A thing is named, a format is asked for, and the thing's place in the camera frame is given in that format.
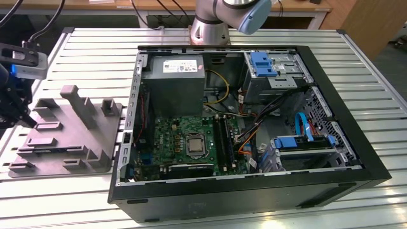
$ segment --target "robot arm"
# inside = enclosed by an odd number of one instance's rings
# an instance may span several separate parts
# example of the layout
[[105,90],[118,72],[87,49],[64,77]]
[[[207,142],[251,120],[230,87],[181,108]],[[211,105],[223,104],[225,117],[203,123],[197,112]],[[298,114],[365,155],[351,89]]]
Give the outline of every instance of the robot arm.
[[191,41],[197,45],[226,45],[229,25],[250,35],[263,25],[271,0],[197,0]]
[[0,63],[11,64],[11,71],[0,64],[0,128],[23,125],[34,128],[30,117],[31,86],[35,79],[46,79],[48,61],[44,53],[0,43]]

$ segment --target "motherboard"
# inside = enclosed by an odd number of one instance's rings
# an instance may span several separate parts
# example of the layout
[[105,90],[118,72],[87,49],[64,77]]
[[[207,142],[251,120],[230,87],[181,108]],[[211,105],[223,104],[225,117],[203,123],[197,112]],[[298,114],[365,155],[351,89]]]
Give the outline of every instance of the motherboard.
[[246,174],[245,158],[234,152],[238,134],[235,117],[158,118],[154,149],[139,154],[138,164],[143,166],[138,180],[163,179],[163,174],[174,174],[177,169],[179,174],[169,178],[194,177],[193,170],[199,177]]

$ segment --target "chip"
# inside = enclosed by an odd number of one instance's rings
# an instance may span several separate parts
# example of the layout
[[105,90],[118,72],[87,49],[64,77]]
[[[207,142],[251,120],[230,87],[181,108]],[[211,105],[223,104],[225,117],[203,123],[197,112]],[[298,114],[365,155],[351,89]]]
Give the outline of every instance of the chip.
[[190,152],[202,152],[203,151],[203,141],[201,138],[189,140]]

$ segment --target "wooden desk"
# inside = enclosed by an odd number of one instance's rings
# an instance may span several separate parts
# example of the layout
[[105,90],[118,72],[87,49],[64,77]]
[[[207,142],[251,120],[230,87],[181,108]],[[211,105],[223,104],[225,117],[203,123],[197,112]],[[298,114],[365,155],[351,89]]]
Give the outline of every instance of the wooden desk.
[[[0,1],[0,14],[8,12],[16,0]],[[171,0],[162,0],[166,7],[175,15],[183,15],[179,7]],[[327,12],[333,10],[326,1],[317,5],[309,0],[283,0],[285,17],[311,17],[309,29],[319,29]],[[60,0],[26,0],[18,14],[52,15]],[[135,0],[143,19],[149,15],[169,15],[169,12],[155,0]],[[195,15],[195,0],[178,0],[189,15]],[[279,15],[279,4],[271,8],[270,16]],[[130,0],[117,0],[113,4],[90,4],[88,0],[67,0],[62,14],[66,15],[133,15],[134,9]]]

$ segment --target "table leg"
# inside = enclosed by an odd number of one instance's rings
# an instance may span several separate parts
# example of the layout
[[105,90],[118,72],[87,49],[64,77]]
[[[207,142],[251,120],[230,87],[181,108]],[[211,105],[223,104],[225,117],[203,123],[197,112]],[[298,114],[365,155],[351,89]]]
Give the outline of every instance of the table leg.
[[326,18],[326,12],[318,12],[309,25],[309,30],[318,30]]
[[149,26],[143,23],[143,20],[146,21],[146,23],[149,23],[147,21],[147,16],[149,16],[149,10],[139,10],[141,16],[138,17],[139,19],[139,24],[141,24],[141,28],[149,28]]

